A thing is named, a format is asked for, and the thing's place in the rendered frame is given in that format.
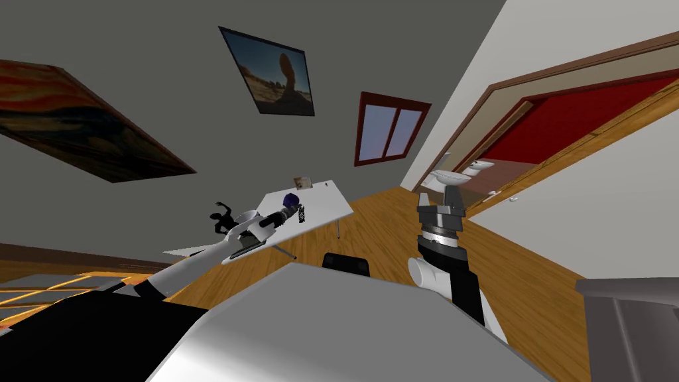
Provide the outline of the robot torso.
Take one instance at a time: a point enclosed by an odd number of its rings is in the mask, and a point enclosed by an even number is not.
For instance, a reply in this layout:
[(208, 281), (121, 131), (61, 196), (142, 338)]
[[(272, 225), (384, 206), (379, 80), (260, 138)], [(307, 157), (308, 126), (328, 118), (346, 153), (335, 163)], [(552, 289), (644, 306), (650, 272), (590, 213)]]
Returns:
[(443, 296), (290, 263), (209, 309), (146, 382), (553, 382)]

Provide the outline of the dark red framed window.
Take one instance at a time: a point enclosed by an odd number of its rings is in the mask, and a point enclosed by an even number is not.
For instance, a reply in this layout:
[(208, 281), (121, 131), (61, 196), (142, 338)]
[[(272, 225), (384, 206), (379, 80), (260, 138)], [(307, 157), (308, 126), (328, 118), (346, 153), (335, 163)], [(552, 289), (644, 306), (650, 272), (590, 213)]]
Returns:
[(405, 158), (430, 108), (421, 101), (361, 92), (354, 165)]

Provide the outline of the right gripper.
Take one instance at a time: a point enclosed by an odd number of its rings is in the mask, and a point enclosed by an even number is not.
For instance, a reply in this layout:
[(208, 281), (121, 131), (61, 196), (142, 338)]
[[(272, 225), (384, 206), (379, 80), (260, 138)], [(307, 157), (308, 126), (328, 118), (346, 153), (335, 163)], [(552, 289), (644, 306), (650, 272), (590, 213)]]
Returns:
[(444, 206), (431, 204), (428, 193), (419, 194), (417, 212), (423, 231), (442, 234), (443, 231), (462, 231), (465, 217), (464, 203), (456, 185), (446, 185)]

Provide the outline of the white table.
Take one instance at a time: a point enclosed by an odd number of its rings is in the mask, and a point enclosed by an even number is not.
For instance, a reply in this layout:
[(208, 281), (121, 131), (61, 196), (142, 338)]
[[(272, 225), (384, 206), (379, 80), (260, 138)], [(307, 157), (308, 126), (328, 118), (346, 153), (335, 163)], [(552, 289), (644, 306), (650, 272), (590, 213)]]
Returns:
[(270, 247), (277, 248), (278, 245), (289, 239), (301, 236), (329, 223), (338, 224), (340, 219), (354, 214), (343, 194), (331, 180), (315, 183), (311, 188), (305, 190), (291, 188), (268, 193), (261, 200), (257, 208), (258, 212), (265, 217), (282, 209), (283, 198), (288, 193), (294, 193), (300, 197), (301, 204), (305, 207), (305, 221), (300, 223), (298, 214), (294, 214), (293, 217), (276, 229), (276, 233), (268, 238), (266, 243), (246, 252), (242, 257)]

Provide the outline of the black figurine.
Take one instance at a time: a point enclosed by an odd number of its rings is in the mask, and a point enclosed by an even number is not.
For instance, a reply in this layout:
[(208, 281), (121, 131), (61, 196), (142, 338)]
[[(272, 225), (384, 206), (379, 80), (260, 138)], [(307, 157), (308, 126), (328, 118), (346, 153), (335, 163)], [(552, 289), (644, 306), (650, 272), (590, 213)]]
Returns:
[(229, 231), (235, 227), (238, 223), (231, 216), (231, 208), (224, 204), (223, 202), (216, 202), (217, 206), (225, 208), (224, 213), (213, 213), (210, 214), (210, 218), (215, 221), (215, 232), (217, 234), (227, 235)]

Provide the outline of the desert rock picture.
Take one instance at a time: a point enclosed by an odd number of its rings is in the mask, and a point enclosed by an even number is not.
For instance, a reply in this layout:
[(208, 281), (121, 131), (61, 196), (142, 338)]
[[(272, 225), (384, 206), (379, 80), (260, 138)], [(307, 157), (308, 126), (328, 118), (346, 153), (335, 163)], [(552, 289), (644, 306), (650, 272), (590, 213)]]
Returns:
[(225, 27), (219, 31), (260, 114), (315, 116), (305, 51)]

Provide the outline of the dark grey laptop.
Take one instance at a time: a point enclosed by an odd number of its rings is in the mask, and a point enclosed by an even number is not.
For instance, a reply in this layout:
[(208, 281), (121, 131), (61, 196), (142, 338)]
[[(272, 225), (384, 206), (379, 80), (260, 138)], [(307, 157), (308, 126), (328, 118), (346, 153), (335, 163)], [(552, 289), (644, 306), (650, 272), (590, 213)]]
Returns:
[(221, 263), (222, 265), (225, 265), (244, 254), (247, 254), (249, 252), (254, 251), (255, 249), (264, 246), (267, 242), (265, 240), (260, 241), (254, 236), (241, 236), (237, 238), (237, 243), (240, 245), (240, 248), (233, 254), (226, 257), (225, 260)]

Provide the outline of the red and dark painting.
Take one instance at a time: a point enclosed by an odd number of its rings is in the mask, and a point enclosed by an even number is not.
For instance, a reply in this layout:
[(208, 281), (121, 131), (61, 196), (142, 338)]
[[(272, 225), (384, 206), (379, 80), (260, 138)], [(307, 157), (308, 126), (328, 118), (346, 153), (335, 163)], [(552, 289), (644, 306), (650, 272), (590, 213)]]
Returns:
[(52, 65), (0, 60), (0, 134), (110, 183), (195, 173)]

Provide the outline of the wooden door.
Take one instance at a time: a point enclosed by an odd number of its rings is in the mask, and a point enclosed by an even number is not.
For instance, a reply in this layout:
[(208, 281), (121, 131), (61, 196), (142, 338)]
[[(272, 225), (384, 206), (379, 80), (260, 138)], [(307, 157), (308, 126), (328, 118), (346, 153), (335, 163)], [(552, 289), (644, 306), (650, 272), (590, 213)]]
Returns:
[(664, 86), (650, 97), (577, 140), (553, 157), (522, 173), (518, 178), (500, 187), (497, 193), (487, 201), (476, 202), (466, 210), (466, 218), (471, 219), (481, 212), (517, 196), (520, 192), (549, 178), (549, 176), (576, 164), (677, 110), (679, 110), (679, 79)]

